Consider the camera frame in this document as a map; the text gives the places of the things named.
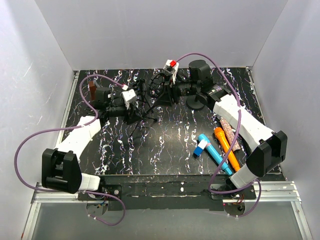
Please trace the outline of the shock mount tripod stand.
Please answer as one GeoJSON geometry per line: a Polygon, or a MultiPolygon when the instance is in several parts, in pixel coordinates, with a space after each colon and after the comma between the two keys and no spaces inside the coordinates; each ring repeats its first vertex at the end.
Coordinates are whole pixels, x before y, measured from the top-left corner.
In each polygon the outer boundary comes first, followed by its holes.
{"type": "Polygon", "coordinates": [[[135,124],[134,130],[130,134],[130,137],[134,134],[134,132],[142,122],[152,120],[154,123],[156,123],[158,121],[157,117],[150,116],[150,114],[154,113],[154,108],[156,108],[155,102],[151,103],[151,100],[156,100],[163,92],[165,92],[166,77],[167,75],[165,73],[158,72],[154,74],[150,79],[143,78],[145,79],[145,99],[144,101],[142,101],[137,98],[137,101],[141,102],[143,106],[147,105],[148,109],[145,110],[144,108],[140,108],[140,106],[138,105],[137,108],[142,114],[143,119],[135,124]]]}

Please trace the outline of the round base stand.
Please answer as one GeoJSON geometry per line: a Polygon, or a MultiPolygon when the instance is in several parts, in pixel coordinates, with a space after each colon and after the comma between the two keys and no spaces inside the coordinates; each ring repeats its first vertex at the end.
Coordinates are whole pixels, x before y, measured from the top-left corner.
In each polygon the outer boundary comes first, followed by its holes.
{"type": "Polygon", "coordinates": [[[186,105],[189,109],[199,111],[202,110],[208,103],[207,98],[200,93],[196,95],[188,96],[186,99],[186,105]]]}

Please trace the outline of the orange microphone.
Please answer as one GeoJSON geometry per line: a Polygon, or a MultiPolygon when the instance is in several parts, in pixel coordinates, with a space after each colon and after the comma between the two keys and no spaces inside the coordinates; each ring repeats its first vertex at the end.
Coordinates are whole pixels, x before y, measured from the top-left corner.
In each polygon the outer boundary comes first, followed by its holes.
{"type": "Polygon", "coordinates": [[[228,154],[227,158],[228,158],[228,161],[231,164],[232,168],[235,170],[235,172],[240,170],[241,167],[240,167],[238,160],[236,159],[236,157],[230,147],[230,144],[226,138],[226,134],[225,134],[224,130],[221,127],[217,127],[214,129],[214,135],[218,139],[218,141],[220,142],[220,145],[222,146],[225,153],[227,153],[230,150],[230,153],[228,154]]]}

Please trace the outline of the cyan toy microphone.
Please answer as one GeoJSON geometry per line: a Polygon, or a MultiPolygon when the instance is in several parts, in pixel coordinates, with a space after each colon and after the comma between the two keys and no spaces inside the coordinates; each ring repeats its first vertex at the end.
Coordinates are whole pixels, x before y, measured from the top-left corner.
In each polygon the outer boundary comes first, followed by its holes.
{"type": "Polygon", "coordinates": [[[206,140],[207,141],[207,145],[206,145],[205,149],[213,157],[215,162],[219,165],[223,161],[223,158],[220,156],[218,151],[213,147],[213,145],[211,144],[211,141],[209,140],[209,138],[204,134],[200,134],[198,136],[198,141],[201,141],[201,140],[206,140]]]}

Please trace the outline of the glitter silver microphone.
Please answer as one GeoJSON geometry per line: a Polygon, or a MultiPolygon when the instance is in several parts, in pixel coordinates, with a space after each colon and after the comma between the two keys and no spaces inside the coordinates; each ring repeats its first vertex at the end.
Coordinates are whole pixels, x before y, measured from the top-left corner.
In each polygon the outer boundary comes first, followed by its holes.
{"type": "MultiPolygon", "coordinates": [[[[225,133],[225,136],[226,136],[226,138],[227,138],[227,141],[228,141],[228,143],[231,145],[232,142],[233,142],[233,140],[234,140],[234,138],[235,138],[235,134],[234,134],[234,132],[233,132],[233,128],[232,128],[231,125],[227,122],[227,120],[224,119],[223,117],[220,116],[218,119],[219,119],[219,122],[220,122],[220,124],[221,124],[221,126],[222,126],[222,129],[223,129],[224,133],[225,133]]],[[[234,152],[241,150],[241,147],[240,147],[240,145],[239,145],[239,143],[238,143],[237,140],[235,141],[235,143],[234,143],[234,145],[233,145],[233,147],[232,147],[232,150],[233,150],[234,152]]]]}

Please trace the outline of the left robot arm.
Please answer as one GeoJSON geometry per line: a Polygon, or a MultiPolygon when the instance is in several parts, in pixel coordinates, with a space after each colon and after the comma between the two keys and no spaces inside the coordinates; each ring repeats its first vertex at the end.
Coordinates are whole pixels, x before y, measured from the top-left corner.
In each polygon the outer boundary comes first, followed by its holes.
{"type": "Polygon", "coordinates": [[[70,194],[89,191],[95,200],[103,199],[107,193],[106,187],[100,183],[99,176],[81,171],[80,156],[109,118],[122,117],[128,125],[141,121],[144,114],[136,107],[136,101],[142,100],[143,95],[143,90],[136,88],[115,97],[108,87],[90,87],[90,105],[96,111],[88,111],[65,140],[54,149],[47,148],[43,152],[42,186],[70,194]]]}

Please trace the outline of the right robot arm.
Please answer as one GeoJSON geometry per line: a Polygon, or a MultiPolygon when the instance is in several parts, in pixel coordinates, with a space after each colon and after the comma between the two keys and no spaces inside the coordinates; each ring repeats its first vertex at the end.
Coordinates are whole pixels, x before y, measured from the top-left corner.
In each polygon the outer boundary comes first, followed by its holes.
{"type": "Polygon", "coordinates": [[[236,93],[217,84],[205,60],[190,62],[188,77],[179,75],[178,68],[178,62],[167,60],[163,70],[151,78],[148,94],[155,99],[155,106],[172,106],[186,96],[189,109],[208,107],[244,138],[251,154],[242,167],[234,167],[235,173],[226,181],[227,195],[237,199],[248,184],[264,177],[285,160],[288,137],[283,131],[275,132],[259,122],[240,105],[236,93]]]}

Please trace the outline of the brown red box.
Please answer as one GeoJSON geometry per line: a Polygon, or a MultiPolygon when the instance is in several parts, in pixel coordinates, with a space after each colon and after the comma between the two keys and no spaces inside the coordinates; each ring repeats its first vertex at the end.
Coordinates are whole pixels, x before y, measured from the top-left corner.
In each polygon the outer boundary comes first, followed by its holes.
{"type": "Polygon", "coordinates": [[[88,86],[89,86],[89,91],[90,91],[90,99],[91,99],[91,101],[94,101],[96,98],[97,86],[93,80],[88,82],[88,86]]]}

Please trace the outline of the blue white block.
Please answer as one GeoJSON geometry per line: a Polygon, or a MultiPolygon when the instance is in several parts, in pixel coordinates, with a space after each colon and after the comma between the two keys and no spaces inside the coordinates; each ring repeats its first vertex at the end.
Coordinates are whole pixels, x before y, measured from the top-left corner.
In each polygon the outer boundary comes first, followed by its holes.
{"type": "Polygon", "coordinates": [[[200,140],[199,143],[197,144],[195,150],[193,151],[193,156],[198,158],[202,152],[204,151],[204,149],[206,148],[208,142],[206,140],[200,140]]]}

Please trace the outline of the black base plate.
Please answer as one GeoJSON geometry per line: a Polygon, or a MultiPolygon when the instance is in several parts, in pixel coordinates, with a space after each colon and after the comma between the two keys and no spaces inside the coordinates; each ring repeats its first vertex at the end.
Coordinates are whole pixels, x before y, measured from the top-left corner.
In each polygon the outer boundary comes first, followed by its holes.
{"type": "Polygon", "coordinates": [[[214,194],[208,191],[209,174],[162,175],[102,175],[99,193],[118,197],[118,202],[107,198],[109,211],[208,209],[222,211],[223,200],[232,202],[254,200],[253,187],[240,193],[214,194]]]}

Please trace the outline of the aluminium frame rail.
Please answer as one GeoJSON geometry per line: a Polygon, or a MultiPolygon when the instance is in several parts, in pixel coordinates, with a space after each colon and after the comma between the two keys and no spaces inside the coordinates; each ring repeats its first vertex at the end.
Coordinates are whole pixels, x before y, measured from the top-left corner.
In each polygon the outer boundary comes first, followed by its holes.
{"type": "Polygon", "coordinates": [[[259,202],[245,200],[237,218],[230,200],[199,208],[110,211],[96,200],[67,193],[36,193],[24,240],[310,240],[301,197],[293,181],[254,185],[259,202]]]}

